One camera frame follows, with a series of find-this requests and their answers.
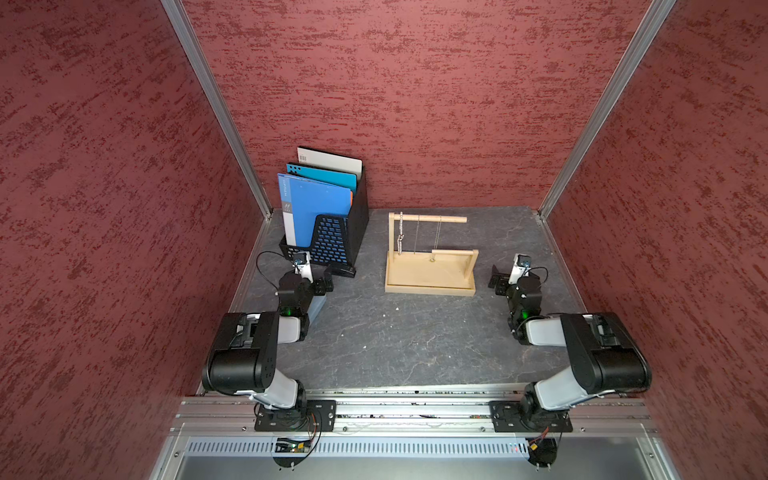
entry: hanging chain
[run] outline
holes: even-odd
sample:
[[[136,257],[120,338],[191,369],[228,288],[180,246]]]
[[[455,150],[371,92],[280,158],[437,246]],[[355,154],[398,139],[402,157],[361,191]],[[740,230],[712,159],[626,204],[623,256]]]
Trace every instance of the hanging chain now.
[[[438,240],[440,240],[440,226],[442,225],[442,215],[440,215],[440,221],[437,223],[437,233],[435,233],[435,250],[437,250],[437,243]],[[435,252],[432,252],[432,258],[429,259],[430,262],[435,261]]]
[[[400,235],[397,236],[397,254],[402,255],[402,212],[400,212]]]

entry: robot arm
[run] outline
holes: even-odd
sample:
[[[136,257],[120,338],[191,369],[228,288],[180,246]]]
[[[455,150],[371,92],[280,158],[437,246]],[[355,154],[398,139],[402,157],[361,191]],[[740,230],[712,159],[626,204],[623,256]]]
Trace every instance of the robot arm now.
[[[293,408],[299,383],[275,365],[277,344],[296,342],[299,335],[296,317],[277,312],[228,313],[203,369],[203,387],[224,395],[249,396],[268,409]]]
[[[304,409],[301,384],[279,371],[277,344],[303,341],[333,291],[330,270],[315,281],[310,254],[293,255],[294,271],[280,279],[278,311],[228,313],[203,369],[203,387],[224,395],[249,396],[268,410]]]
[[[504,405],[503,411],[494,412],[499,414],[495,425],[507,432],[541,432],[547,427],[570,432],[572,406],[603,394],[650,388],[650,367],[618,316],[542,316],[541,282],[530,269],[530,257],[516,255],[510,275],[493,267],[488,286],[506,296],[508,323],[521,344],[563,346],[571,364],[548,379],[528,384],[517,408]]]

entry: red textured wall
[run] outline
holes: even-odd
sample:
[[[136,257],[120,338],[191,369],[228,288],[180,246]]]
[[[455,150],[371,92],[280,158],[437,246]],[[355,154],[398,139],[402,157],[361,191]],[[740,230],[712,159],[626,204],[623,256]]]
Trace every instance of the red textured wall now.
[[[768,4],[678,0],[550,217],[683,477],[768,478]]]
[[[306,145],[371,207],[538,207],[649,0],[188,0],[273,204]]]
[[[0,477],[143,479],[260,214],[160,2],[0,37]]]

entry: wooden stand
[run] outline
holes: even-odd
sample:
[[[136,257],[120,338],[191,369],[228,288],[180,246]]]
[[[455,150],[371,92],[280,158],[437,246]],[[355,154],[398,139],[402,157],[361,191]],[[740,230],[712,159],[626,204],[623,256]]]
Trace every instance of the wooden stand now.
[[[400,214],[389,213],[389,252],[386,259],[387,293],[427,295],[475,295],[477,250],[438,250],[402,252],[395,249],[395,220]],[[419,222],[467,223],[467,217],[438,215],[402,215],[403,220]]]

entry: black file organizer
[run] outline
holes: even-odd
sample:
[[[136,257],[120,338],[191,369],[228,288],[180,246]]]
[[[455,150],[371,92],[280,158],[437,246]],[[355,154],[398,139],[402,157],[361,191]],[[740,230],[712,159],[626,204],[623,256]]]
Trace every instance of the black file organizer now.
[[[318,215],[309,248],[288,245],[285,235],[280,241],[280,251],[288,260],[294,253],[310,252],[311,263],[328,265],[334,275],[354,278],[355,260],[360,251],[362,236],[368,226],[368,192],[366,169],[357,182],[357,192],[348,215]]]

